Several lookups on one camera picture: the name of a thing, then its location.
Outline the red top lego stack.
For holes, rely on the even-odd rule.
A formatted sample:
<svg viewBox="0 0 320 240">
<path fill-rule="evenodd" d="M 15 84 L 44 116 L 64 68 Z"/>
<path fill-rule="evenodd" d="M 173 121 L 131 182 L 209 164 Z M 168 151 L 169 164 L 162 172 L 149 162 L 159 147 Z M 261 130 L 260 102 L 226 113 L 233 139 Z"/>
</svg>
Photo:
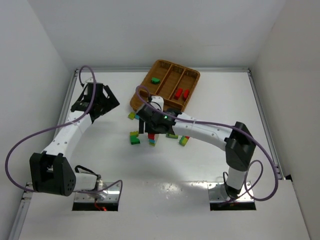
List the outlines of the red top lego stack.
<svg viewBox="0 0 320 240">
<path fill-rule="evenodd" d="M 156 134 L 156 133 L 148 133 L 148 139 L 149 140 L 157 140 L 158 137 L 159 137 L 159 134 Z"/>
</svg>

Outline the small red lego brick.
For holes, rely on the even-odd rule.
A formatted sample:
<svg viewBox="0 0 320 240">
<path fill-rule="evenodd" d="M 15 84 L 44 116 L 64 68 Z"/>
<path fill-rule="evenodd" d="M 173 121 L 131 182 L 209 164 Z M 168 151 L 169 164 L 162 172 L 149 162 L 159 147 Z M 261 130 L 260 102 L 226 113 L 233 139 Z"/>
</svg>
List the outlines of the small red lego brick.
<svg viewBox="0 0 320 240">
<path fill-rule="evenodd" d="M 189 97 L 189 94 L 190 94 L 190 90 L 189 89 L 186 89 L 183 93 L 183 99 L 186 101 Z"/>
</svg>

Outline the cyan lime lego stack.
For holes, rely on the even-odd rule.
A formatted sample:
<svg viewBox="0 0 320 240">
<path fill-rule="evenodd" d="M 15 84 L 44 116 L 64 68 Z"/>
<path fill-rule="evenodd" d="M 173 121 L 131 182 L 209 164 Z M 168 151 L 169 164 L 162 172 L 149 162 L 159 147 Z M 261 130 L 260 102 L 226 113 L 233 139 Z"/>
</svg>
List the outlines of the cyan lime lego stack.
<svg viewBox="0 0 320 240">
<path fill-rule="evenodd" d="M 155 146 L 157 144 L 157 139 L 149 139 L 148 142 L 151 146 Z"/>
</svg>

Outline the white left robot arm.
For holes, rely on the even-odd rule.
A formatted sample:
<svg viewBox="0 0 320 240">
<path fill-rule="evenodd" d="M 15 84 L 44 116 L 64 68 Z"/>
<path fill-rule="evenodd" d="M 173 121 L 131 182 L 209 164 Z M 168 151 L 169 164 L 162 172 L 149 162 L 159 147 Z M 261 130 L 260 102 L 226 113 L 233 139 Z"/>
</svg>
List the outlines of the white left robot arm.
<svg viewBox="0 0 320 240">
<path fill-rule="evenodd" d="M 32 186 L 36 192 L 70 196 L 73 192 L 93 194 L 103 187 L 101 176 L 87 168 L 72 167 L 70 159 L 85 131 L 94 121 L 119 106 L 108 85 L 89 82 L 71 106 L 53 141 L 30 157 Z"/>
</svg>

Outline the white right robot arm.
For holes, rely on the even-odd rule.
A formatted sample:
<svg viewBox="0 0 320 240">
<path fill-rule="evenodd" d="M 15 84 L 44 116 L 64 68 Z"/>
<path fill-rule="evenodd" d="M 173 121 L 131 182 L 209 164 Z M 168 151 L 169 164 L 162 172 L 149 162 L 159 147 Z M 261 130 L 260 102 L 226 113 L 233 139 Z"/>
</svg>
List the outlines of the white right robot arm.
<svg viewBox="0 0 320 240">
<path fill-rule="evenodd" d="M 224 151 L 228 165 L 224 188 L 230 198 L 237 198 L 256 148 L 256 144 L 247 138 L 251 133 L 246 125 L 237 121 L 234 127 L 241 130 L 238 132 L 227 127 L 200 123 L 196 118 L 173 108 L 161 111 L 162 100 L 154 96 L 151 106 L 142 104 L 138 108 L 136 113 L 145 123 L 146 132 L 191 137 Z"/>
</svg>

